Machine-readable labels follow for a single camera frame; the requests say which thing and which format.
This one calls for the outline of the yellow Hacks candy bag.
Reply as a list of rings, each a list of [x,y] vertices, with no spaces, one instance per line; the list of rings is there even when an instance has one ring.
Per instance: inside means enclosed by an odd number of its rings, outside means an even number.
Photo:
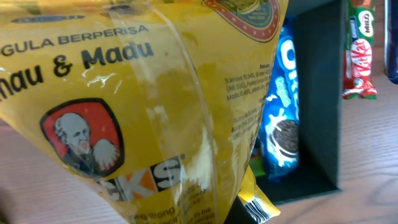
[[[249,160],[288,5],[2,1],[1,118],[129,223],[264,223]]]

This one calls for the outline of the blue Oreo cookie pack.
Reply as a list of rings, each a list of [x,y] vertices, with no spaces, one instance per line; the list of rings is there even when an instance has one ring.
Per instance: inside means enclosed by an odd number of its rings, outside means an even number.
[[[299,79],[293,32],[285,19],[259,130],[267,178],[278,181],[299,165]]]

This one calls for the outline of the Haribo worms candy bag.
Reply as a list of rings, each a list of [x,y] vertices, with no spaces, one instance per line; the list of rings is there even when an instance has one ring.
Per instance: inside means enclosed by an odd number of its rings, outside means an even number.
[[[249,165],[256,177],[266,175],[266,170],[263,163],[262,143],[259,138],[257,138],[254,143]]]

